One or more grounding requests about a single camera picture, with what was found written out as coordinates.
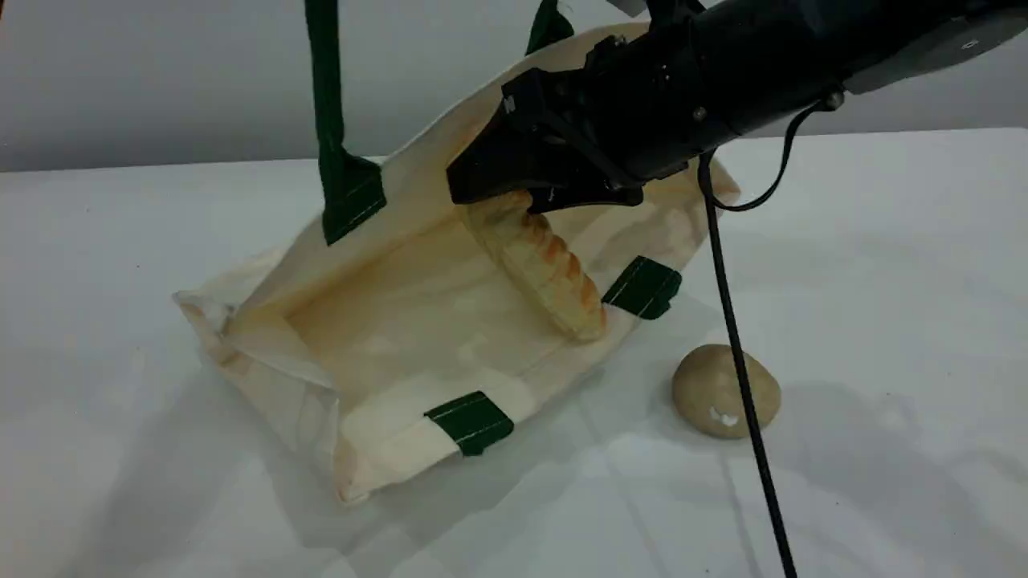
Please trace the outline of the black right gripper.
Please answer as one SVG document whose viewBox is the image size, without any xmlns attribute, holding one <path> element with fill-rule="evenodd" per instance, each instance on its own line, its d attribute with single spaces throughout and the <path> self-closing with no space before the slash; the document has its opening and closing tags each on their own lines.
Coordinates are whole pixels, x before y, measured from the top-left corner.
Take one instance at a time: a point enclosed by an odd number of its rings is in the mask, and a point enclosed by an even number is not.
<svg viewBox="0 0 1028 578">
<path fill-rule="evenodd" d="M 543 132 L 486 127 L 448 165 L 449 197 L 469 206 L 528 191 L 530 214 L 639 206 L 639 186 L 728 139 L 694 39 L 692 21 L 655 23 L 628 43 L 607 36 L 579 69 L 533 68 L 508 81 L 511 124 Z"/>
</svg>

